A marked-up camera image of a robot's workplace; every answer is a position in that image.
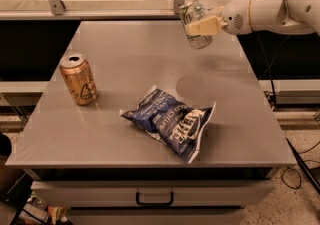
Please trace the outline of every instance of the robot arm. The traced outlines can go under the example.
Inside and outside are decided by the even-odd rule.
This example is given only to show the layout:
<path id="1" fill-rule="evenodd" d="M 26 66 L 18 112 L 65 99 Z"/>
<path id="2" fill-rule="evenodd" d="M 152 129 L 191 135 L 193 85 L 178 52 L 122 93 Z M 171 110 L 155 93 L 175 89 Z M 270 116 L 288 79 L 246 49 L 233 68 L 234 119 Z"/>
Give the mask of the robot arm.
<path id="1" fill-rule="evenodd" d="M 189 35 L 232 35 L 268 30 L 279 34 L 320 35 L 319 0 L 231 0 L 200 21 L 189 24 Z"/>

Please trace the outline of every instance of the table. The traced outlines can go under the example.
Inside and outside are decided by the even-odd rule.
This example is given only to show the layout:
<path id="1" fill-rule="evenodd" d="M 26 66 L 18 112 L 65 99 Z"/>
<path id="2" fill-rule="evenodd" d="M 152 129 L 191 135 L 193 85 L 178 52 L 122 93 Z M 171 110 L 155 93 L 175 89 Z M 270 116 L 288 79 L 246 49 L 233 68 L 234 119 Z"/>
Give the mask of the table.
<path id="1" fill-rule="evenodd" d="M 210 46 L 194 50 L 180 21 L 88 21 L 73 37 L 66 54 L 71 52 L 88 59 L 99 91 L 97 101 L 74 104 L 57 69 L 7 162 L 9 167 L 27 169 L 37 180 L 34 189 L 49 203 L 136 208 L 141 201 L 168 204 L 172 200 L 168 193 L 174 192 L 170 207 L 243 207 L 272 190 L 268 179 L 277 168 L 296 163 L 235 36 L 222 33 Z M 119 116 L 120 110 L 135 108 L 153 85 L 195 108 L 216 102 L 192 164 Z M 52 194 L 58 188 L 63 200 L 58 191 Z M 190 189 L 192 198 L 199 196 L 196 202 L 179 198 Z M 252 190 L 261 194 L 248 196 Z M 93 192 L 100 192 L 103 199 Z M 118 201 L 123 192 L 127 195 Z M 205 217 L 199 218 L 201 224 L 209 220 L 236 224 L 243 216 L 242 209 L 229 211 L 203 210 L 203 216 L 195 211 L 193 217 Z M 110 221 L 108 212 L 73 210 L 70 217 L 76 224 L 86 224 L 86 218 L 92 222 L 93 217 L 95 224 L 103 224 Z M 114 220 L 115 212 L 111 221 L 121 224 L 123 220 Z M 128 212 L 128 217 L 130 212 L 144 212 L 138 215 L 144 218 L 154 215 L 143 208 Z M 163 212 L 157 212 L 159 224 L 167 222 L 165 217 L 186 222 L 185 210 Z"/>

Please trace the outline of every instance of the black handle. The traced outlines can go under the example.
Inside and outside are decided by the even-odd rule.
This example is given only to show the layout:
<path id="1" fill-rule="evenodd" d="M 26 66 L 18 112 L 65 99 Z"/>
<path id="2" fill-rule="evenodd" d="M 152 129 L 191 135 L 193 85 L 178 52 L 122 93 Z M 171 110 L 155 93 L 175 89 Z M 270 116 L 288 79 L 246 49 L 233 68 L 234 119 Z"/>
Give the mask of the black handle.
<path id="1" fill-rule="evenodd" d="M 172 205 L 174 201 L 174 193 L 170 192 L 170 200 L 166 203 L 143 203 L 140 201 L 140 192 L 136 193 L 136 203 L 139 206 L 148 206 L 148 207 L 166 207 Z"/>

